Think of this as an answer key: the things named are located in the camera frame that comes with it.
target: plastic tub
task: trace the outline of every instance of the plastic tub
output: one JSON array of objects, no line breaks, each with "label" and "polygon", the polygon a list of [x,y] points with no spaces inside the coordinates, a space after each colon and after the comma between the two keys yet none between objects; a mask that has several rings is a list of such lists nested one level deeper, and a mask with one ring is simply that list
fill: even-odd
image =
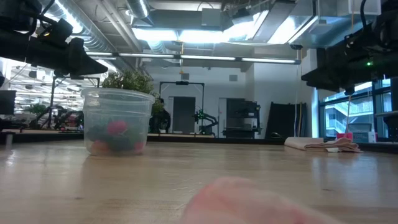
[{"label": "plastic tub", "polygon": [[87,88],[81,95],[85,99],[85,146],[90,154],[142,154],[153,96],[112,88]]}]

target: wooden tabletop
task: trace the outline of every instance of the wooden tabletop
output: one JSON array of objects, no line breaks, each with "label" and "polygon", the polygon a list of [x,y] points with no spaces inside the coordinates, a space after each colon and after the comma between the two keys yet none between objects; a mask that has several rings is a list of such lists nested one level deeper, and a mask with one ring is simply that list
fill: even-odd
[{"label": "wooden tabletop", "polygon": [[151,142],[143,156],[92,157],[82,141],[0,151],[0,223],[176,223],[221,176],[255,180],[347,223],[398,223],[397,156]]}]

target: green plant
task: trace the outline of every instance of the green plant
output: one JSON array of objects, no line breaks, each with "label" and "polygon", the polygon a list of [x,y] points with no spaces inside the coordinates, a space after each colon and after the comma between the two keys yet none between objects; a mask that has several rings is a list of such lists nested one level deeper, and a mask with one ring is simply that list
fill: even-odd
[{"label": "green plant", "polygon": [[105,78],[102,87],[134,90],[150,94],[155,97],[155,103],[152,106],[152,114],[162,111],[163,105],[160,102],[159,94],[154,91],[155,88],[151,77],[140,70],[124,70],[120,73],[110,73],[108,77]]},{"label": "green plant", "polygon": [[44,113],[45,109],[47,107],[45,105],[41,105],[40,103],[36,103],[34,105],[31,105],[30,107],[26,108],[24,111],[30,112],[35,115],[40,115]]}]

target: red object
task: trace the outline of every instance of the red object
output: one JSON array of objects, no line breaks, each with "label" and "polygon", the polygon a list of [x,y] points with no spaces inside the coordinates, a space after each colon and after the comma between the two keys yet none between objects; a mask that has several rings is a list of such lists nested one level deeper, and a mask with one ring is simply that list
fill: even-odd
[{"label": "red object", "polygon": [[136,142],[134,144],[134,150],[136,153],[142,153],[142,151],[144,150],[145,147],[145,143],[143,142]]},{"label": "red object", "polygon": [[337,139],[341,139],[341,138],[348,138],[348,139],[350,139],[350,140],[353,140],[353,133],[337,134]]},{"label": "red object", "polygon": [[103,154],[109,151],[108,143],[101,140],[97,140],[91,145],[91,153],[93,154]]},{"label": "red object", "polygon": [[124,121],[113,121],[108,124],[107,130],[111,135],[122,134],[127,130],[127,124]]}]

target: folded cloth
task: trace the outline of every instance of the folded cloth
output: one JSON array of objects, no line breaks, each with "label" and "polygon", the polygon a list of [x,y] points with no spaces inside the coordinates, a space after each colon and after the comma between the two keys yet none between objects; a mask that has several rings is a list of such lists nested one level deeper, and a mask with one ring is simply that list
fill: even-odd
[{"label": "folded cloth", "polygon": [[324,152],[328,148],[338,148],[339,152],[361,152],[358,145],[352,140],[340,138],[334,141],[323,142],[323,138],[287,138],[285,146],[312,152]]}]

